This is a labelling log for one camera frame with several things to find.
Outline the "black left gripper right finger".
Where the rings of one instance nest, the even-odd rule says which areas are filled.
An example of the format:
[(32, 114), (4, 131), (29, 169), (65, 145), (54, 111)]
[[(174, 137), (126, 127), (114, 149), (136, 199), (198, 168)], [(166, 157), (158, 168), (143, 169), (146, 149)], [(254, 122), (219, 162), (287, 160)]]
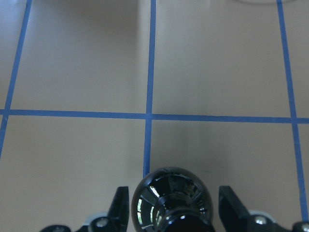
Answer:
[(230, 186), (219, 187), (219, 217), (227, 232), (271, 232), (265, 216), (251, 215)]

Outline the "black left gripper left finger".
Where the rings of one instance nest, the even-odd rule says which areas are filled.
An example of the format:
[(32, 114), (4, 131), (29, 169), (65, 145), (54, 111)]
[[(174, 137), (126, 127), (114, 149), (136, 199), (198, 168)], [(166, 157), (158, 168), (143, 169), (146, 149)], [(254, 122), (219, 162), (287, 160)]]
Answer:
[(92, 232), (126, 232), (129, 221), (128, 187), (118, 187), (107, 215), (91, 222)]

